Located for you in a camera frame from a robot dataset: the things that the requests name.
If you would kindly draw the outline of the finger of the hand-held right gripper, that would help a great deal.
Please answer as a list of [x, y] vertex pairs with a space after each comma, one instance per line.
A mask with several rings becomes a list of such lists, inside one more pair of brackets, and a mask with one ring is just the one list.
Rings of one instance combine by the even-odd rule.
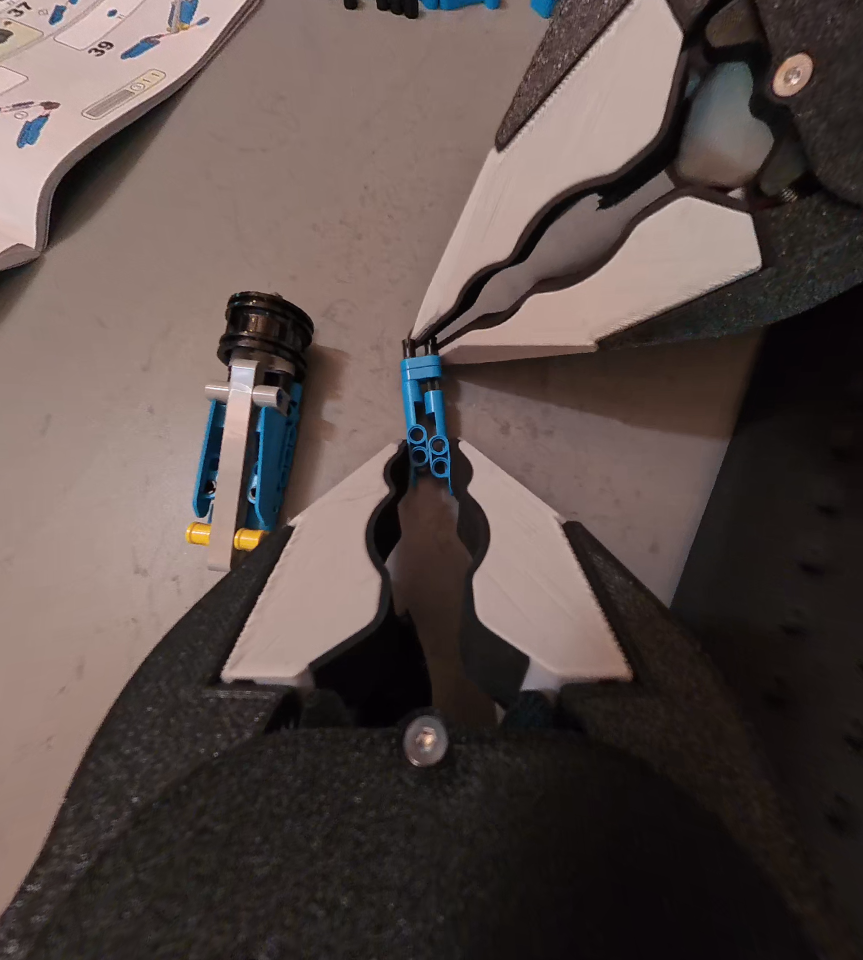
[[670, 126], [695, 3], [558, 2], [419, 308], [411, 339], [456, 335], [601, 255], [595, 193]]
[[593, 353], [607, 336], [758, 272], [752, 213], [709, 190], [673, 189], [638, 212], [587, 268], [542, 280], [494, 321], [441, 339], [449, 364]]

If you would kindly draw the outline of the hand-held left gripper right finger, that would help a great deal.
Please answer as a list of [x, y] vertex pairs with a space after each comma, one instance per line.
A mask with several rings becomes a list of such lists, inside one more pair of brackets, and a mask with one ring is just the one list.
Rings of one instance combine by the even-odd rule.
[[581, 545], [593, 537], [466, 439], [453, 457], [457, 535], [469, 555], [459, 620], [468, 678], [491, 701], [634, 693], [625, 628]]

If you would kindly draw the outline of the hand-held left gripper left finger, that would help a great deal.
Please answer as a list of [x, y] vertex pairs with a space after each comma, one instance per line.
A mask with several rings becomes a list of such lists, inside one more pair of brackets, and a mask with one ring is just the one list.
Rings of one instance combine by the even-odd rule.
[[387, 561], [410, 482], [404, 441], [390, 443], [299, 513], [225, 662], [229, 684], [306, 688], [372, 634], [390, 609]]

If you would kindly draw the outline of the grey desk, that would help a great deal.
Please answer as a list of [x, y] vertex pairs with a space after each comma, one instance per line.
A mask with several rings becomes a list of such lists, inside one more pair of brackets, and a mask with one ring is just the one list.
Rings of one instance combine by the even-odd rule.
[[399, 437], [402, 338], [546, 28], [528, 2], [265, 2], [0, 274], [0, 914], [124, 684], [218, 580], [184, 534], [227, 298], [315, 324], [288, 518]]

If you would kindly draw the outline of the pile of small brick parts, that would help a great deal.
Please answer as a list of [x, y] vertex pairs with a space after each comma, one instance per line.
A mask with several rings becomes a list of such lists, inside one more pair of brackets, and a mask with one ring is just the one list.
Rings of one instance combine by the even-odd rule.
[[[375, 1], [376, 9], [395, 16], [416, 19], [420, 10], [453, 12], [474, 6], [483, 6], [487, 10], [498, 10], [504, 1]], [[539, 17], [551, 18], [558, 1], [529, 1], [530, 8]]]

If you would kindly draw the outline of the black studded floor mat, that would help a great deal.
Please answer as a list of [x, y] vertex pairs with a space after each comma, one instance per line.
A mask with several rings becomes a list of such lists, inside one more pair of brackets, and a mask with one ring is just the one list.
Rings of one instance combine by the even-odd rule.
[[763, 337], [672, 607], [863, 956], [863, 283]]

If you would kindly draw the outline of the blue brick assembly with wheel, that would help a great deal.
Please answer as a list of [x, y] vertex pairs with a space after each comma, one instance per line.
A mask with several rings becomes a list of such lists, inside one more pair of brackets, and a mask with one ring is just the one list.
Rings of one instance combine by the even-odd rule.
[[226, 573], [274, 530], [291, 479], [306, 352], [314, 323], [280, 294], [239, 292], [225, 311], [217, 357], [224, 381], [206, 386], [189, 544]]

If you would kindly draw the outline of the open instruction booklet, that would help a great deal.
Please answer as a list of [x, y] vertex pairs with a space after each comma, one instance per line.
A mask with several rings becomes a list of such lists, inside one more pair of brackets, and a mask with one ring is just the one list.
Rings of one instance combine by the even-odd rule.
[[49, 242], [54, 192], [180, 90], [254, 1], [0, 1], [0, 272]]

